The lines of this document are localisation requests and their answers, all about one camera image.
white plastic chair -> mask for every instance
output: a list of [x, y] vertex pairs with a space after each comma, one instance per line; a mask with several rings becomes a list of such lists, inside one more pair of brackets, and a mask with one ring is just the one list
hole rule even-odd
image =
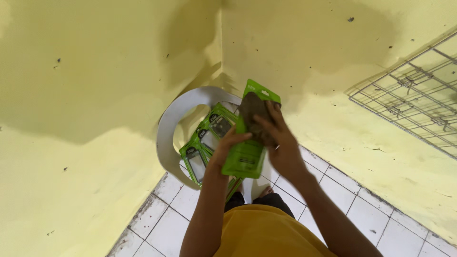
[[159, 121], [156, 149], [160, 164], [186, 186], [195, 190], [200, 190], [200, 187], [189, 179], [179, 166], [181, 155], [173, 147], [173, 134], [178, 122], [189, 110], [199, 104], [206, 104], [212, 109], [218, 102], [240, 105], [241, 98], [215, 86], [198, 87], [175, 99]]

wire rack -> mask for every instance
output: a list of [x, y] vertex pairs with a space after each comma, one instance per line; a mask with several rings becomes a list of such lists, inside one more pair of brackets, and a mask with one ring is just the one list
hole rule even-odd
[[457, 32], [349, 99], [457, 160]]

white tile floor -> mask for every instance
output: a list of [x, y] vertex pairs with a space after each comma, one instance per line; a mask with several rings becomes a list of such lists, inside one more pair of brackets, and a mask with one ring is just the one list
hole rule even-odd
[[[326, 161], [300, 147], [302, 158], [326, 194], [384, 257], [457, 257], [457, 249], [406, 216]], [[296, 219], [324, 239], [295, 188], [264, 163], [259, 179], [245, 179], [244, 198], [251, 203], [268, 185], [273, 186]], [[177, 257], [200, 191], [165, 174], [114, 245], [109, 257]]]

